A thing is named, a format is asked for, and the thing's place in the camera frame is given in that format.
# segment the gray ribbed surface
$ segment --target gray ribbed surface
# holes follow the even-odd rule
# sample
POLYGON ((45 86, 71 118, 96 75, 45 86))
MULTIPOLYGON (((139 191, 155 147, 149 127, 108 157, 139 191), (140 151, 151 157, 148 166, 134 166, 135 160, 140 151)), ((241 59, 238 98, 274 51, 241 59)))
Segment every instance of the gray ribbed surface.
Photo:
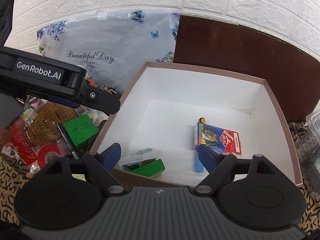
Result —
POLYGON ((196 197, 186 187, 134 187, 109 198, 91 220, 74 228, 40 231, 24 227, 34 240, 295 240, 296 227, 280 232, 251 231, 226 219, 210 198, 196 197))

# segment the brown panel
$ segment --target brown panel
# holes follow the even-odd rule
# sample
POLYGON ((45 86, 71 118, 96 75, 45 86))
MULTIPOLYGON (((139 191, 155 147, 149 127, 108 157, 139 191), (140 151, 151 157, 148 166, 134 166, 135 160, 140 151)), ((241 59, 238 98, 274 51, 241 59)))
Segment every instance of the brown panel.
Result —
POLYGON ((288 122, 304 120, 320 98, 315 58, 244 26, 181 16, 174 62, 266 79, 288 122))

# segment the red packet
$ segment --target red packet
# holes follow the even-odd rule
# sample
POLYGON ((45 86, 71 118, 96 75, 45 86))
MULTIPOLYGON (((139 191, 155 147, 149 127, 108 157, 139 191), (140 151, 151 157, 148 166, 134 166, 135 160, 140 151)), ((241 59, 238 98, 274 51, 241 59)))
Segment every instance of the red packet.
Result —
POLYGON ((10 131, 12 134, 11 143, 18 148, 19 154, 23 161, 28 166, 34 163, 37 160, 37 156, 31 147, 27 135, 23 130, 18 130, 11 126, 10 131))

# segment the blue flower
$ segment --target blue flower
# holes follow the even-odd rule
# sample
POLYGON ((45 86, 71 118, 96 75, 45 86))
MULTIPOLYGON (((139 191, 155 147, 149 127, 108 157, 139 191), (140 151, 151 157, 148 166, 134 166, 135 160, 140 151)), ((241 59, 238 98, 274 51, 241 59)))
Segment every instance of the blue flower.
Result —
POLYGON ((144 15, 145 13, 141 10, 136 10, 134 12, 131 12, 131 20, 138 22, 138 23, 143 23, 144 15))
POLYGON ((54 39, 60 41, 58 36, 63 34, 63 28, 66 26, 66 22, 67 20, 64 20, 62 22, 52 23, 41 28, 37 31, 37 40, 41 41, 41 39, 45 36, 54 35, 54 39))
POLYGON ((172 16, 174 16, 178 21, 180 20, 180 14, 179 13, 171 13, 172 16))
POLYGON ((177 41, 179 24, 177 23, 174 28, 171 28, 172 36, 175 41, 177 41))
POLYGON ((165 55, 162 59, 157 58, 157 62, 167 62, 167 63, 172 63, 174 58, 174 53, 169 51, 167 55, 165 55))

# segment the tape roll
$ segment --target tape roll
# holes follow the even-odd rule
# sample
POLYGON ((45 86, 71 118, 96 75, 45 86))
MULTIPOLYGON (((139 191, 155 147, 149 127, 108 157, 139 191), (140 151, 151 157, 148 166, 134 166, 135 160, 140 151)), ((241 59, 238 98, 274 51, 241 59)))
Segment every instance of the tape roll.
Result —
POLYGON ((58 146, 54 143, 43 146, 38 153, 38 164, 42 169, 55 156, 62 155, 58 146))

